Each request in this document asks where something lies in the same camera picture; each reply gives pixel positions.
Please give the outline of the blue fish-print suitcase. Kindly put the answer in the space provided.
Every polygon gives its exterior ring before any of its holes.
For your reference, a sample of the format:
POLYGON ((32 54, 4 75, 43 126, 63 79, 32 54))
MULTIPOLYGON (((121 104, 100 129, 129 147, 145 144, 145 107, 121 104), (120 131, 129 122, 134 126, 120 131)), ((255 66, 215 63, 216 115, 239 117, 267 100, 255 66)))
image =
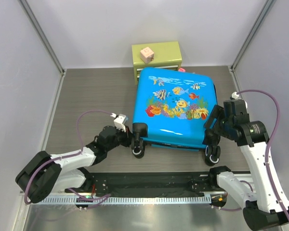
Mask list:
POLYGON ((134 106, 131 151, 142 158, 146 145, 204 150, 205 162, 219 162, 220 138, 204 127, 217 105, 213 80, 204 75, 153 67, 140 72, 134 106))

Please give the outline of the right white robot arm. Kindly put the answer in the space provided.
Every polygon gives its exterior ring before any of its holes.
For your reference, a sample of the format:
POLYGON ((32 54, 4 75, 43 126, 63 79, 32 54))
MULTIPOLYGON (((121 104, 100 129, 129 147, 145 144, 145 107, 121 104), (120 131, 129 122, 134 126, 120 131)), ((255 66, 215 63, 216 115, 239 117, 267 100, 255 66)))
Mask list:
POLYGON ((250 168, 255 192, 247 188, 226 166, 212 167, 208 186, 224 189, 242 208, 248 227, 253 231, 289 224, 289 200, 274 169, 264 124, 250 121, 244 100, 215 105, 205 127, 205 141, 225 137, 240 147, 250 168))

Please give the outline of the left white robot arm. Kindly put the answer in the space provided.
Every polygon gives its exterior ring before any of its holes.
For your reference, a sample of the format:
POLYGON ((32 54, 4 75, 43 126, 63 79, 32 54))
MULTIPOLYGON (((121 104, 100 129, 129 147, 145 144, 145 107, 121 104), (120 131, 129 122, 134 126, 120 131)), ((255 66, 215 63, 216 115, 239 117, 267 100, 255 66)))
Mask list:
POLYGON ((25 204, 38 203, 50 193, 65 189, 88 192, 93 177, 85 168, 102 162, 109 151, 120 145, 129 147, 133 137, 128 128, 119 130, 106 126, 91 143, 79 150, 53 155, 38 152, 15 178, 25 193, 25 204))

